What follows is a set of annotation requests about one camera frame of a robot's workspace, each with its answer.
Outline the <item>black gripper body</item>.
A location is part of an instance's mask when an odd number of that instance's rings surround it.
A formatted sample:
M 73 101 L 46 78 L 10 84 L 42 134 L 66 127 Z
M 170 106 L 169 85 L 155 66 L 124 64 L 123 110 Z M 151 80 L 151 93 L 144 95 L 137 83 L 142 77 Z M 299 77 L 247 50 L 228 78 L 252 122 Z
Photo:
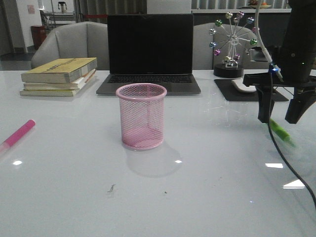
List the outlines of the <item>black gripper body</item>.
M 272 62 L 266 73 L 246 74 L 246 86 L 293 87 L 297 93 L 315 93 L 316 78 L 311 70 L 316 57 L 316 47 L 292 45 L 272 49 Z

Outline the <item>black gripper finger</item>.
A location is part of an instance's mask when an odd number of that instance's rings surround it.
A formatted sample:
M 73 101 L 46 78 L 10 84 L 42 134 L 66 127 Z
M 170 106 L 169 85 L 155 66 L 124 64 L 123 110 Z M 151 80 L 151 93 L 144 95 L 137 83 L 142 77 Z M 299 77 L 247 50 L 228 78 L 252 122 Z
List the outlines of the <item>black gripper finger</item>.
M 313 105 L 313 87 L 295 87 L 293 98 L 290 100 L 285 120 L 296 124 L 305 111 Z
M 271 86 L 257 85 L 258 94 L 258 120 L 262 123 L 269 123 L 271 112 L 274 107 L 273 88 Z

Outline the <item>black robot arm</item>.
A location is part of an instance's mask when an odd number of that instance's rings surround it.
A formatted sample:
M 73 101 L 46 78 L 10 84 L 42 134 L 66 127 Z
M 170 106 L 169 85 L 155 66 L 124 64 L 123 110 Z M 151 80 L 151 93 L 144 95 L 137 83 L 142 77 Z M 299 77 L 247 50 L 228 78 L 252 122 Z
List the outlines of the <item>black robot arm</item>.
M 270 121 L 274 106 L 271 89 L 274 86 L 293 87 L 294 95 L 285 120 L 295 124 L 316 101 L 316 78 L 311 69 L 316 57 L 316 2 L 290 0 L 292 8 L 282 46 L 266 73 L 246 74 L 243 84 L 253 85 L 258 92 L 258 119 Z

